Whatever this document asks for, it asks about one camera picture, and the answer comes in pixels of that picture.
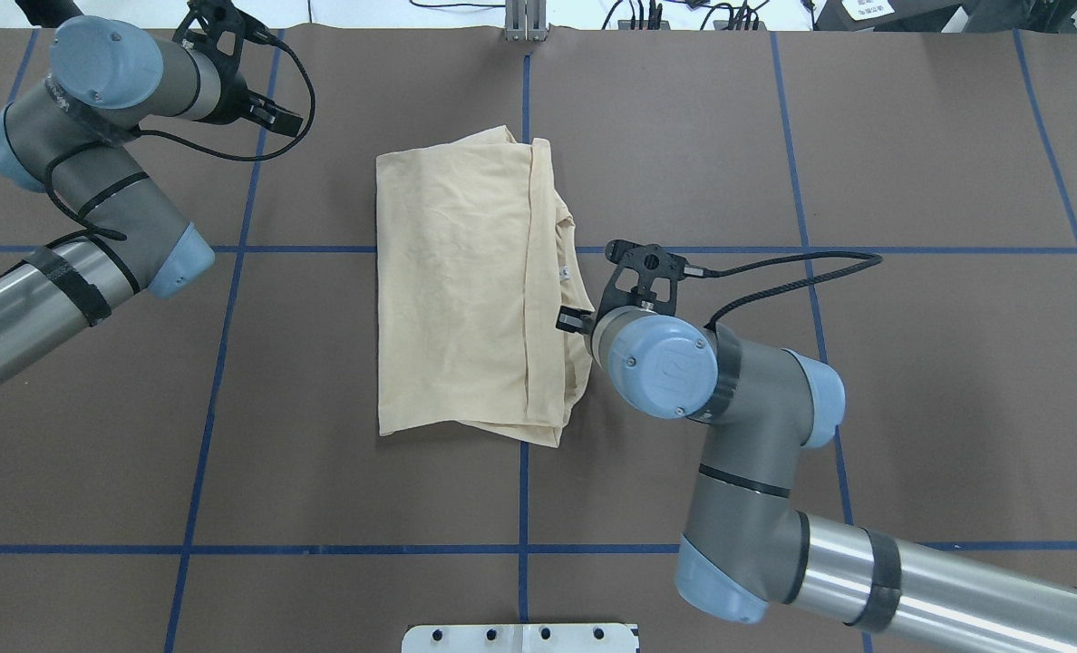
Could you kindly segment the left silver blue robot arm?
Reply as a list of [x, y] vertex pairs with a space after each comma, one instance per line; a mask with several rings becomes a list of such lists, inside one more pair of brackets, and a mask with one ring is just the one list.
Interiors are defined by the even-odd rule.
[[83, 13], [48, 15], [48, 73], [0, 111], [0, 175], [42, 193], [76, 230], [37, 247], [0, 276], [0, 385], [123, 303], [173, 297], [215, 261], [214, 249], [132, 158], [138, 138], [164, 138], [216, 159], [230, 153], [145, 117], [228, 125], [246, 120], [289, 145], [306, 139], [300, 115], [248, 88], [247, 43], [298, 55], [230, 1], [190, 1], [171, 38]]

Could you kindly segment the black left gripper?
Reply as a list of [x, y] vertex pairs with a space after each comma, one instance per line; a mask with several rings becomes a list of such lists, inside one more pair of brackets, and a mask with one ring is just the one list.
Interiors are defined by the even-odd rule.
[[268, 96], [249, 91], [244, 75], [238, 69], [239, 62], [216, 62], [219, 77], [219, 99], [216, 100], [216, 124], [228, 125], [239, 120], [256, 123], [267, 131], [286, 137], [298, 137], [304, 119], [297, 112], [274, 103]]

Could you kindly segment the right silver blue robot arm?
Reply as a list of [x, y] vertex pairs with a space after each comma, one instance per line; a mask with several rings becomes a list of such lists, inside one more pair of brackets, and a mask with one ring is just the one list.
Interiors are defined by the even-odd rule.
[[697, 610], [754, 624], [791, 605], [933, 648], [1077, 652], [1077, 587], [805, 510], [800, 468], [842, 462], [847, 389], [824, 361], [652, 302], [563, 308], [557, 326], [631, 408], [704, 426], [674, 580]]

